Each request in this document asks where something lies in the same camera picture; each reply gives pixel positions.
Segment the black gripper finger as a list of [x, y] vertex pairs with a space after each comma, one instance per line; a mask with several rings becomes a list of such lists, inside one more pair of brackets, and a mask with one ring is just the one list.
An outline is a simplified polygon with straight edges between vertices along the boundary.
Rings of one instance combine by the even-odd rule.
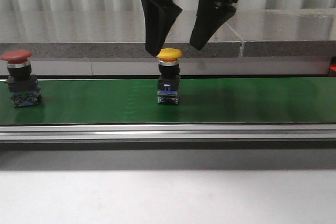
[[145, 49], [152, 56], [157, 56], [182, 9], [173, 0], [141, 2], [145, 18]]
[[233, 17], [235, 13], [236, 8], [230, 3], [199, 0], [190, 45], [197, 50], [202, 50], [220, 26]]

